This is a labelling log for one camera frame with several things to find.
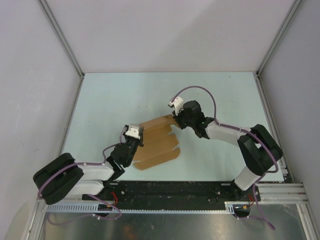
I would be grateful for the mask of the brown cardboard box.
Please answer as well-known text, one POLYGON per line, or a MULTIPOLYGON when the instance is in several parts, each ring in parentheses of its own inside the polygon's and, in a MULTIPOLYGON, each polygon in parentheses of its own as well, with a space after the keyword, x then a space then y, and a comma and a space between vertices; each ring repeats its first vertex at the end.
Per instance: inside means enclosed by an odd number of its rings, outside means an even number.
POLYGON ((133 166, 147 170, 179 157, 181 149, 172 126, 178 126, 171 115, 164 115, 140 124, 143 127, 143 146, 133 158, 133 166))

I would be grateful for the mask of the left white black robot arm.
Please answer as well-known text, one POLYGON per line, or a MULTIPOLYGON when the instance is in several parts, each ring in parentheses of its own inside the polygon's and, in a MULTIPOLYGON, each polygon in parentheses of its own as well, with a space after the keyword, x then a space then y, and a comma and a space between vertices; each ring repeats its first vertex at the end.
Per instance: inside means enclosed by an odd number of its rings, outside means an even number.
POLYGON ((131 165, 138 147, 143 146, 144 127, 125 125, 122 135, 125 142, 111 145, 113 150, 109 156, 103 150, 102 162, 78 162, 66 152, 38 170, 33 176, 33 182, 38 188, 37 197, 47 205, 77 195, 107 199, 111 193, 107 183, 125 173, 125 168, 131 165))

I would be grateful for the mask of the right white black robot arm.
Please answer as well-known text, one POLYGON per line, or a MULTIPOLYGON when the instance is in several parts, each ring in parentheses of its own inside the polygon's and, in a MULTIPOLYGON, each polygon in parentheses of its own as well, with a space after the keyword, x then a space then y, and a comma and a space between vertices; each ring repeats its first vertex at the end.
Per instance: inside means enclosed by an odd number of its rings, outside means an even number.
POLYGON ((197 101, 184 102, 181 97, 170 101, 168 106, 173 108, 172 116, 180 129, 189 127, 199 138, 239 147, 245 167, 230 183, 230 194, 235 200, 242 201, 266 174, 279 171, 283 151, 263 125, 243 128, 221 123, 214 117, 206 117, 197 101))

